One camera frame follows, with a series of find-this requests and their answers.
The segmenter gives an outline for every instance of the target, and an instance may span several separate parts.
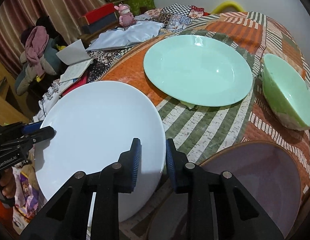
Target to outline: paper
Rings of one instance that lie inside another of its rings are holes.
[[[74,43],[70,44],[63,50],[57,52],[56,55],[66,65],[72,65],[78,62],[91,59],[91,57],[89,57],[87,52],[85,51],[84,45],[82,44],[82,40],[75,41]]]
[[[77,82],[77,79],[73,79],[73,80],[69,80],[66,81],[64,83],[61,83],[58,89],[58,95],[60,95],[62,92],[64,92],[68,87],[70,87],[72,84],[74,84],[75,82]]]
[[[93,59],[90,58],[88,60],[70,65],[66,69],[65,73],[60,76],[59,84],[75,78],[80,78],[92,61]]]

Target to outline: wooden cabinet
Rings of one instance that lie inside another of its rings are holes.
[[[0,62],[0,125],[22,121],[29,123],[36,113],[32,112],[27,106],[27,92],[22,96],[16,95],[14,91],[15,79]],[[11,97],[19,111],[13,107],[8,100]]]

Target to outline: pink figurine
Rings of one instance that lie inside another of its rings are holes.
[[[122,27],[128,27],[134,25],[136,21],[134,20],[133,14],[130,12],[130,7],[127,4],[119,4],[119,6],[114,6],[114,8],[119,13],[119,24]]]

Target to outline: curtain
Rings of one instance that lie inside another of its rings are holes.
[[[16,77],[22,69],[21,33],[39,17],[50,16],[56,30],[71,44],[81,34],[77,19],[103,4],[105,0],[5,0],[0,6],[0,60]]]

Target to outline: green box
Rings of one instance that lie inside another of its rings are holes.
[[[156,8],[154,0],[127,0],[125,2],[130,6],[130,11],[134,16]]]

